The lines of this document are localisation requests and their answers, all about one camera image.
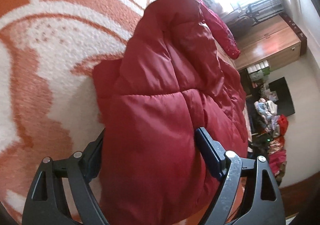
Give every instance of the quilted padding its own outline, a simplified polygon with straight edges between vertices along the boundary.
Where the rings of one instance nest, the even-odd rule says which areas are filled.
[[[123,59],[93,71],[106,127],[101,206],[111,225],[172,225],[212,200],[219,184],[195,148],[198,127],[246,156],[240,77],[217,57],[204,23],[196,0],[157,0]]]

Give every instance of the bed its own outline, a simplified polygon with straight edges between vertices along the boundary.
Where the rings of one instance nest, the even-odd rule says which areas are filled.
[[[92,68],[123,56],[153,1],[1,0],[0,201],[17,222],[41,160],[66,158],[100,134]],[[218,56],[235,67],[216,45]],[[250,139],[246,109],[243,114]],[[99,200],[98,179],[90,185]],[[202,213],[179,224],[196,224]]]

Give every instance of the pile of clothes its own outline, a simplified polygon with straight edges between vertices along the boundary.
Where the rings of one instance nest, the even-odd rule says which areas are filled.
[[[262,134],[259,136],[259,144],[262,144],[261,138],[265,141],[262,144],[263,149],[260,148],[260,150],[267,150],[270,168],[276,177],[277,183],[280,184],[287,164],[284,135],[287,132],[289,123],[284,115],[277,115],[277,105],[271,100],[266,101],[261,98],[254,103],[254,106],[260,117],[257,120],[261,127],[260,133]]]

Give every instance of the wooden cabinet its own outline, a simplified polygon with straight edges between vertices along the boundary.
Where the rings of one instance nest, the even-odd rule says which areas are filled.
[[[277,15],[252,27],[237,45],[241,51],[235,60],[237,70],[264,60],[268,60],[271,70],[276,70],[299,59],[301,41]]]

